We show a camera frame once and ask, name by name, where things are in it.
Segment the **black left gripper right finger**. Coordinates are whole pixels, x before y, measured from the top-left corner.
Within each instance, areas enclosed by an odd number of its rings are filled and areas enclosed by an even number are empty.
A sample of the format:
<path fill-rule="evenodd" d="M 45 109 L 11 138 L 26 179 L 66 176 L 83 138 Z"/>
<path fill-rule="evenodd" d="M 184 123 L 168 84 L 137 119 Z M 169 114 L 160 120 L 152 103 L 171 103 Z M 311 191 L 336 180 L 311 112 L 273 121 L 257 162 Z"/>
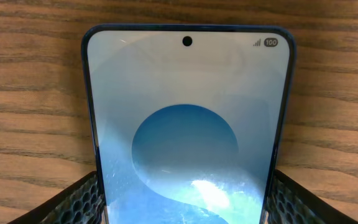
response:
<path fill-rule="evenodd" d="M 268 224 L 358 224 L 279 170 L 267 197 Z"/>

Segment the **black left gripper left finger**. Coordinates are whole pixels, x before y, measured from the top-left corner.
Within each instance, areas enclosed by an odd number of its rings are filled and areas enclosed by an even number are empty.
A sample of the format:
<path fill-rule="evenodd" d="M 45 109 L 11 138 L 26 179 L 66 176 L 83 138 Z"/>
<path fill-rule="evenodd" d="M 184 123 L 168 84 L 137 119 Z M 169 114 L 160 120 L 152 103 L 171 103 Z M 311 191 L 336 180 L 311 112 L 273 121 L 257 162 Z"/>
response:
<path fill-rule="evenodd" d="M 105 205 L 97 172 L 92 171 L 9 224 L 101 224 Z"/>

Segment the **blue Galaxy smartphone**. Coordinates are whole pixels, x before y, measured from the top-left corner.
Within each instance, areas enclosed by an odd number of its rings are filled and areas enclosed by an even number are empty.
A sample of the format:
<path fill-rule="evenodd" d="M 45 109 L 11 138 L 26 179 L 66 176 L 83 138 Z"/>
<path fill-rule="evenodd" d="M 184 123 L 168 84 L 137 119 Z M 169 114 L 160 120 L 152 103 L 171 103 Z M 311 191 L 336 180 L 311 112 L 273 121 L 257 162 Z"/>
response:
<path fill-rule="evenodd" d="M 102 24 L 81 42 L 108 223 L 262 223 L 296 45 L 280 27 Z"/>

